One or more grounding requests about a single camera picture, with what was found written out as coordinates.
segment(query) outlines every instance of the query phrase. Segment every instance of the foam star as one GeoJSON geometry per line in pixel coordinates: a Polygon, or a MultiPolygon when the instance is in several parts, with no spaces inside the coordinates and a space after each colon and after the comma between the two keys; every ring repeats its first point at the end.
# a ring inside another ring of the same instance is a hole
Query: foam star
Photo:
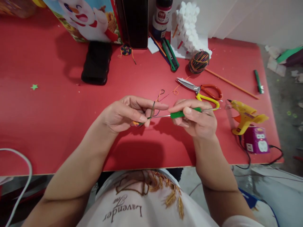
{"type": "Polygon", "coordinates": [[[38,88],[37,84],[33,84],[33,86],[31,87],[31,89],[35,90],[36,88],[38,88]]]}

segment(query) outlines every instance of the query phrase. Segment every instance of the white shirt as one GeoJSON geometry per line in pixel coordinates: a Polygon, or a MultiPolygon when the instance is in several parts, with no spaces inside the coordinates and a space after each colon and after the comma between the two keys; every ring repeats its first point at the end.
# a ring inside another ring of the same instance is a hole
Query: white shirt
{"type": "MultiPolygon", "coordinates": [[[[209,226],[216,222],[165,169],[113,173],[77,227],[209,226]]],[[[262,227],[244,216],[228,218],[223,227],[262,227]]]]}

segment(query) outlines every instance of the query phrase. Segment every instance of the finger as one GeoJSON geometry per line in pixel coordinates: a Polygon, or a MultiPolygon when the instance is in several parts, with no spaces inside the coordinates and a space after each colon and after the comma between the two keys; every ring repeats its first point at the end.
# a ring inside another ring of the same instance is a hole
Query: finger
{"type": "Polygon", "coordinates": [[[183,113],[186,118],[188,118],[191,121],[196,122],[199,125],[205,124],[209,120],[209,117],[212,117],[212,116],[206,115],[205,112],[200,113],[199,111],[191,109],[190,107],[184,107],[183,113]]]}
{"type": "Polygon", "coordinates": [[[154,102],[150,99],[145,99],[137,96],[127,96],[124,99],[129,99],[130,106],[134,109],[142,109],[142,108],[152,109],[153,106],[154,109],[158,109],[158,110],[167,110],[169,108],[169,106],[164,103],[154,102]]]}
{"type": "Polygon", "coordinates": [[[186,99],[179,99],[179,100],[177,100],[177,101],[175,102],[174,106],[178,105],[179,103],[181,103],[181,102],[183,102],[183,101],[185,101],[185,100],[186,100],[186,99]]]}
{"type": "MultiPolygon", "coordinates": [[[[152,110],[151,110],[151,109],[147,109],[147,110],[145,111],[145,116],[146,116],[147,118],[149,118],[151,115],[152,115],[152,110]]],[[[151,120],[148,119],[147,122],[144,123],[144,126],[148,128],[150,123],[151,123],[151,120]]]]}
{"type": "Polygon", "coordinates": [[[175,118],[175,119],[172,119],[173,120],[173,123],[175,124],[175,125],[179,125],[179,124],[181,124],[181,122],[182,122],[182,118],[175,118]]]}
{"type": "Polygon", "coordinates": [[[139,113],[138,110],[135,110],[129,106],[126,106],[125,104],[121,102],[115,102],[114,111],[119,114],[120,116],[127,117],[131,119],[132,121],[136,122],[146,122],[147,117],[143,114],[139,113]]]}
{"type": "Polygon", "coordinates": [[[144,123],[144,126],[145,126],[146,128],[148,128],[150,123],[151,123],[151,120],[148,119],[147,122],[144,123]]]}
{"type": "Polygon", "coordinates": [[[184,107],[197,108],[200,107],[202,110],[204,109],[212,109],[212,106],[209,102],[201,102],[197,99],[186,99],[182,102],[178,103],[174,107],[168,109],[168,112],[174,113],[184,109],[184,107]]]}
{"type": "Polygon", "coordinates": [[[189,123],[182,120],[181,123],[179,124],[179,126],[184,127],[184,128],[189,128],[189,123]]]}

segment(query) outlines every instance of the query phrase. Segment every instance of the hand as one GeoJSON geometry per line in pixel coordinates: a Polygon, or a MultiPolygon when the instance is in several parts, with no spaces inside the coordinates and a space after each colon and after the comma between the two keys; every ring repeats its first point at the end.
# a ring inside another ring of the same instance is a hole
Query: hand
{"type": "MultiPolygon", "coordinates": [[[[150,119],[147,118],[154,114],[152,113],[153,105],[154,101],[149,99],[125,96],[105,108],[96,121],[100,121],[114,133],[129,129],[132,121],[142,122],[145,127],[148,127],[150,119]]],[[[155,102],[154,110],[167,110],[168,107],[166,104],[155,102]]]]}
{"type": "Polygon", "coordinates": [[[216,134],[217,120],[213,111],[198,112],[193,108],[212,109],[208,102],[201,102],[197,99],[180,99],[168,111],[174,113],[183,111],[185,117],[173,119],[175,125],[184,129],[193,137],[213,138],[216,134]]]}

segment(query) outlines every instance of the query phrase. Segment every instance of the yellow glue gun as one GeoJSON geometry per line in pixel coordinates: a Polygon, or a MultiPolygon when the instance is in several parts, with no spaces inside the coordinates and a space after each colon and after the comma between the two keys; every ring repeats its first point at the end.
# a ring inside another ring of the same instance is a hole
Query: yellow glue gun
{"type": "Polygon", "coordinates": [[[229,99],[228,101],[231,103],[233,109],[238,111],[240,114],[239,116],[233,118],[239,122],[238,127],[232,130],[233,134],[235,135],[243,135],[251,122],[259,124],[269,119],[269,117],[267,117],[265,114],[255,115],[257,110],[245,105],[242,102],[236,100],[231,101],[229,99]]]}

